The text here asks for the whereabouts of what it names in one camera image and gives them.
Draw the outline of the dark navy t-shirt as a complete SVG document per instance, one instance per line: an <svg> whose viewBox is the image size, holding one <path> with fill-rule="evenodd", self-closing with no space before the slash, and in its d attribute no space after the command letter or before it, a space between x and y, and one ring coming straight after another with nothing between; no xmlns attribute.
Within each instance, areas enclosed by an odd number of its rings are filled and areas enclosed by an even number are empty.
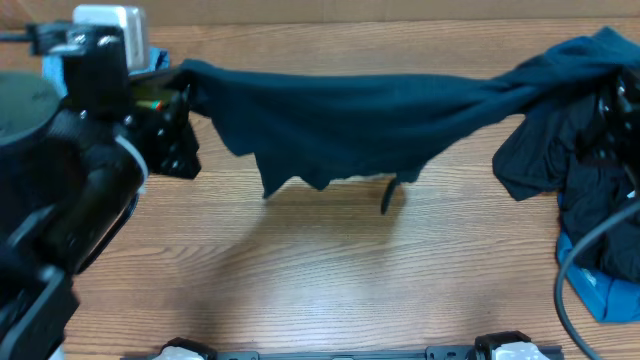
<svg viewBox="0 0 640 360"><path fill-rule="evenodd" d="M611 28L555 45L512 70L473 79L437 74L300 76L223 69L188 59L192 110L229 151L253 155L263 193L298 177L315 189L354 176L414 182L473 132L586 89L639 61Z"/></svg>

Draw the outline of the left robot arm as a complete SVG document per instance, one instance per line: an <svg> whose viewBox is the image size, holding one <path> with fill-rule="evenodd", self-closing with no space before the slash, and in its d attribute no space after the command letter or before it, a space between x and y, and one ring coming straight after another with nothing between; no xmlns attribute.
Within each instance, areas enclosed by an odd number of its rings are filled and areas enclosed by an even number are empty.
<svg viewBox="0 0 640 360"><path fill-rule="evenodd" d="M1 355L47 359L78 308L74 277L132 215L152 174L200 171L190 88L176 69L131 74L114 25L30 24L18 35L62 63L1 75Z"/></svg>

